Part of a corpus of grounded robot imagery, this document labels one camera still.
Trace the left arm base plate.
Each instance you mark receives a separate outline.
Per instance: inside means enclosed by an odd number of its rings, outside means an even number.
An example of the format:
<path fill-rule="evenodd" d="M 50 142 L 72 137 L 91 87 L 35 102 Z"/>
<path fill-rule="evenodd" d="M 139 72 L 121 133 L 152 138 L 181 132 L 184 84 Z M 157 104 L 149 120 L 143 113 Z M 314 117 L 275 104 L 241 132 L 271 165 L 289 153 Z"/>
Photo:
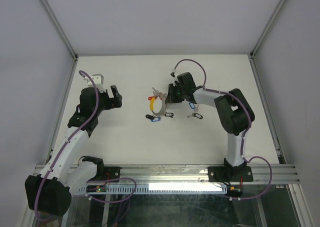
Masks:
<path fill-rule="evenodd" d="M 104 166 L 97 171 L 95 179 L 97 181 L 106 182 L 107 180 L 115 180 L 121 176 L 120 166 Z"/>

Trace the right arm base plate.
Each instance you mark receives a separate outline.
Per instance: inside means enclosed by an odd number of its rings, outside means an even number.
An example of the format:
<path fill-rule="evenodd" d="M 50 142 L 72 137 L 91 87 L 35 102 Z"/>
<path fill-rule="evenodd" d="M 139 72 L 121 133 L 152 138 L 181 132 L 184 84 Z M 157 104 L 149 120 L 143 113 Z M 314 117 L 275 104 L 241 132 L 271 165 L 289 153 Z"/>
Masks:
<path fill-rule="evenodd" d="M 208 181 L 209 182 L 253 182 L 253 172 L 249 166 L 237 173 L 232 173 L 230 169 L 225 166 L 209 166 Z"/>

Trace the key with blue tag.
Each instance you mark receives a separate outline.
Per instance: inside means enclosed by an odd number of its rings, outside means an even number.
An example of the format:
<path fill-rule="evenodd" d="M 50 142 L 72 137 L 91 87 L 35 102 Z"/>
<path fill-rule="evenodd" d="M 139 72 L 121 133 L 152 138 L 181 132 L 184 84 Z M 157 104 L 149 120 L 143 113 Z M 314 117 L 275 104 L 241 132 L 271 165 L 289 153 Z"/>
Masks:
<path fill-rule="evenodd" d="M 198 112 L 198 111 L 199 111 L 199 104 L 192 103 L 192 102 L 189 102 L 188 104 L 189 104 L 190 108 L 191 108 L 194 112 Z"/>

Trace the large keyring with yellow grip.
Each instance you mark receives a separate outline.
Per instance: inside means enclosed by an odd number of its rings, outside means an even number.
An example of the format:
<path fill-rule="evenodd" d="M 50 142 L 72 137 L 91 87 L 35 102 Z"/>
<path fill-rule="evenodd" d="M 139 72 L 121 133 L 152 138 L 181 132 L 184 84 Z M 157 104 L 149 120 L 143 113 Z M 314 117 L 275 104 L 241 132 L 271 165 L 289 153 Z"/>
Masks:
<path fill-rule="evenodd" d="M 152 95 L 147 99 L 149 101 L 149 114 L 145 118 L 152 123 L 160 122 L 162 118 L 173 118 L 174 114 L 169 112 L 169 102 L 167 101 L 168 93 L 152 88 Z"/>

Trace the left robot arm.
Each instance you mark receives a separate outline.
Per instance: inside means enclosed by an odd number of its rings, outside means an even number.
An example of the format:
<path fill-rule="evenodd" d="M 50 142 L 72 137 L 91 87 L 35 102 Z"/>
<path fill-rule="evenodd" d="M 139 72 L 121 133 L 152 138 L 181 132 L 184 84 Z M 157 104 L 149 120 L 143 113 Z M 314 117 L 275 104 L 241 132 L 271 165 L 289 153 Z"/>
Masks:
<path fill-rule="evenodd" d="M 112 85 L 113 97 L 93 87 L 84 88 L 76 111 L 69 119 L 60 147 L 39 172 L 25 181 L 28 206 L 36 214 L 62 217 L 70 207 L 73 195 L 85 182 L 100 181 L 105 175 L 103 160 L 86 156 L 84 162 L 70 172 L 77 152 L 87 143 L 98 125 L 102 111 L 122 107 L 122 96 Z"/>

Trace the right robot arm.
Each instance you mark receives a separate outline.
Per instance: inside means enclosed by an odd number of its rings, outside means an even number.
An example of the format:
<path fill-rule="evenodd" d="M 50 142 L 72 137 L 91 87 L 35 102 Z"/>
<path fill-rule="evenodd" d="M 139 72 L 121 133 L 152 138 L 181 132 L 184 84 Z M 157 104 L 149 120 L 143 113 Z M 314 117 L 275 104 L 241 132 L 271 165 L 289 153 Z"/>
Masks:
<path fill-rule="evenodd" d="M 255 114 L 240 89 L 229 92 L 196 86 L 189 72 L 177 76 L 168 85 L 166 102 L 177 104 L 187 101 L 194 105 L 207 105 L 216 109 L 221 126 L 227 133 L 227 154 L 223 168 L 213 172 L 217 182 L 229 183 L 245 171 L 248 161 L 245 158 L 246 134 L 255 120 Z"/>

